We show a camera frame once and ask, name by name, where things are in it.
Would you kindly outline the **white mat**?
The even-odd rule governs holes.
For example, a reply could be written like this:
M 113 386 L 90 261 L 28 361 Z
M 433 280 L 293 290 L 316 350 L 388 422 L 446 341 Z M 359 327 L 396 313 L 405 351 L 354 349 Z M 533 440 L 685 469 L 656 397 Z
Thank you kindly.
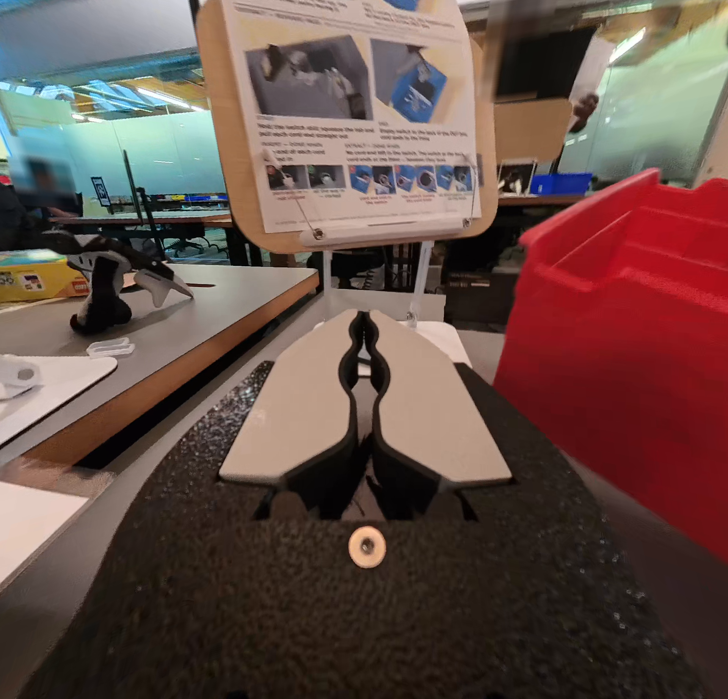
M 116 358 L 18 356 L 39 367 L 41 385 L 1 402 L 1 445 L 72 401 L 117 368 Z

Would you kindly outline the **spare black white gripper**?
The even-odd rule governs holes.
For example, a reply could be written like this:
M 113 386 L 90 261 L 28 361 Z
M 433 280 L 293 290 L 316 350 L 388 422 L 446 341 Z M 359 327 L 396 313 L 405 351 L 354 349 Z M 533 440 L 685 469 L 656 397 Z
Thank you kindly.
M 130 322 L 131 308 L 121 297 L 124 276 L 129 273 L 135 285 L 151 294 L 158 309 L 170 291 L 189 298 L 195 296 L 167 264 L 116 239 L 99 234 L 46 231 L 42 241 L 50 250 L 65 256 L 68 266 L 81 272 L 88 282 L 88 296 L 70 320 L 77 333 L 91 336 Z

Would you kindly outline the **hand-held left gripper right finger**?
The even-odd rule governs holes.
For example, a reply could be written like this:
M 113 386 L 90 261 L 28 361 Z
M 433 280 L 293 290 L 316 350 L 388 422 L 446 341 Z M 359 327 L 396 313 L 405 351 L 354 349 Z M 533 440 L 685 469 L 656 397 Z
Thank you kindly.
M 389 506 L 423 515 L 439 494 L 505 485 L 513 474 L 469 389 L 485 382 L 408 326 L 364 313 L 373 474 Z

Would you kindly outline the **small clear plastic case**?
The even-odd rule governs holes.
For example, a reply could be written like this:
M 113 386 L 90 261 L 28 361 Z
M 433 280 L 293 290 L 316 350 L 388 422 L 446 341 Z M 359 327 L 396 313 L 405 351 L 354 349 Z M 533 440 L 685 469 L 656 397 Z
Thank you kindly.
M 131 355 L 135 350 L 135 344 L 129 337 L 109 339 L 91 343 L 86 348 L 89 358 L 123 358 Z

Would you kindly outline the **grey neighbouring desk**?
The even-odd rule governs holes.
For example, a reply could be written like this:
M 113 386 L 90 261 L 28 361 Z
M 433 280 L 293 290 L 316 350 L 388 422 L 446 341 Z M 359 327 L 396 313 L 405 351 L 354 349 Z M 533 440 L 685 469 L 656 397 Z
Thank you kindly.
M 144 290 L 125 295 L 132 320 L 112 337 L 135 345 L 116 370 L 2 446 L 18 457 L 74 465 L 154 409 L 314 291 L 315 269 L 171 266 L 194 298 L 169 294 L 155 309 Z

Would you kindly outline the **yellow toy box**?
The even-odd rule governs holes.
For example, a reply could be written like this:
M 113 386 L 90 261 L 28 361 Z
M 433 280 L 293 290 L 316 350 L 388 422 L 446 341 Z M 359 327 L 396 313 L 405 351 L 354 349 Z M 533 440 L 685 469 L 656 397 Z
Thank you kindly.
M 1 252 L 1 303 L 37 302 L 89 294 L 86 277 L 51 250 Z

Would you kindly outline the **white flat board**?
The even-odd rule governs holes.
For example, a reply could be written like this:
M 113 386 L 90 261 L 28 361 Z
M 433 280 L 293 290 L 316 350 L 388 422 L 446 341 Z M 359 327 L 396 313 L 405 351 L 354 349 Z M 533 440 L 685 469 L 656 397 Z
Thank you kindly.
M 83 496 L 1 482 L 1 586 L 87 502 Z

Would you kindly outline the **long brown table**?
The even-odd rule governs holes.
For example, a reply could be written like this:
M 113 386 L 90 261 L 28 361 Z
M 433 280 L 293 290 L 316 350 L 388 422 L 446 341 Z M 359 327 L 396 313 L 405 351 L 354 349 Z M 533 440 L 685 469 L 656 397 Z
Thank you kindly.
M 497 206 L 502 207 L 569 207 L 586 198 L 585 194 L 500 196 Z

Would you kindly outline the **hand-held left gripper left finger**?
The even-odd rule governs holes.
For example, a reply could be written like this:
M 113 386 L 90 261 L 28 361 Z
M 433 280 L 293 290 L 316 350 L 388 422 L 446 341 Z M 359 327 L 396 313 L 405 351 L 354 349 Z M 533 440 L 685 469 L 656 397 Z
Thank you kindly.
M 223 460 L 221 480 L 293 492 L 323 518 L 341 513 L 358 458 L 352 390 L 364 320 L 346 310 L 281 353 Z

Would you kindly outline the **red plastic bin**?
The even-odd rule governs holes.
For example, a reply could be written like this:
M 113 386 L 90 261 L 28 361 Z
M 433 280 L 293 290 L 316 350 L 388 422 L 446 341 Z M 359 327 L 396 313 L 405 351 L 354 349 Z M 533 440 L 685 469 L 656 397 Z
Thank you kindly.
M 726 179 L 686 190 L 650 169 L 520 244 L 496 389 L 726 562 Z

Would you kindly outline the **wooden board document stand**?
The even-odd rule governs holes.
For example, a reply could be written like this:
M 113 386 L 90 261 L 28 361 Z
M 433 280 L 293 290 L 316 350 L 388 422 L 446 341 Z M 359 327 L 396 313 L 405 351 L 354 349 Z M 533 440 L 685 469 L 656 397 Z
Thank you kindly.
M 439 215 L 437 220 L 416 219 L 414 223 L 378 223 L 364 227 L 345 223 L 343 229 L 336 229 L 332 224 L 313 225 L 305 221 L 304 234 L 301 234 L 300 229 L 267 233 L 261 213 L 260 196 L 252 181 L 254 172 L 262 162 L 262 154 L 254 154 L 248 142 L 247 124 L 240 103 L 238 77 L 234 70 L 222 0 L 205 1 L 196 16 L 195 29 L 232 218 L 241 233 L 253 244 L 272 253 L 292 254 L 298 251 L 312 251 L 323 254 L 323 274 L 320 276 L 323 282 L 323 294 L 319 297 L 324 308 L 323 320 L 330 320 L 341 312 L 340 302 L 336 300 L 337 295 L 354 293 L 354 291 L 334 289 L 331 285 L 331 261 L 334 250 L 419 243 L 421 252 L 414 294 L 410 296 L 403 312 L 406 325 L 410 325 L 411 328 L 418 326 L 419 322 L 424 320 L 422 314 L 424 281 L 433 242 L 480 236 L 491 227 L 498 207 L 494 103 L 491 98 L 490 83 L 484 75 L 487 58 L 478 43 L 466 35 L 475 83 L 473 127 L 478 153 L 470 159 L 469 165 L 474 175 L 482 173 L 474 183 L 472 191 L 472 203 L 478 203 L 479 218 L 460 217 L 458 223 L 468 222 L 468 225 L 459 229 L 445 229 L 441 223 L 442 215 Z

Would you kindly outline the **white plastic part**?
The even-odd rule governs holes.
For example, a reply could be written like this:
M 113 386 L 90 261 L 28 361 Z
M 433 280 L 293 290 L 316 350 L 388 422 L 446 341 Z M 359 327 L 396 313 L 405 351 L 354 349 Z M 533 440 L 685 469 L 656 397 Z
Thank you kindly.
M 1 355 L 1 402 L 41 385 L 39 367 L 15 355 Z

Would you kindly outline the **plain wooden board stand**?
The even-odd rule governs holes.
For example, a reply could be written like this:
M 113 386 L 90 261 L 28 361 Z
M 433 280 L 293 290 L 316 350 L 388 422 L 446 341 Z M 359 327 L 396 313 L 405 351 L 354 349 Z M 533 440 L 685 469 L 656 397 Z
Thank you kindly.
M 570 129 L 572 111 L 572 103 L 563 98 L 496 103 L 496 162 L 556 159 Z

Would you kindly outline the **small blue bin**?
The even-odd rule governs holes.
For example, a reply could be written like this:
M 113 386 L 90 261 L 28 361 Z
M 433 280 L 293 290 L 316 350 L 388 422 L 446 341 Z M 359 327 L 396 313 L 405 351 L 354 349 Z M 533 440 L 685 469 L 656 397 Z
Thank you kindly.
M 536 196 L 583 196 L 592 179 L 592 173 L 535 175 L 530 185 L 530 193 Z

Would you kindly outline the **printed instruction sheet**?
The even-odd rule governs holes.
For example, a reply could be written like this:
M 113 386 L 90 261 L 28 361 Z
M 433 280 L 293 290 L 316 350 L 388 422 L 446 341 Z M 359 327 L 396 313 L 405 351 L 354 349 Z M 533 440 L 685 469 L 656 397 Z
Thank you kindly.
M 480 217 L 457 0 L 221 0 L 266 233 Z

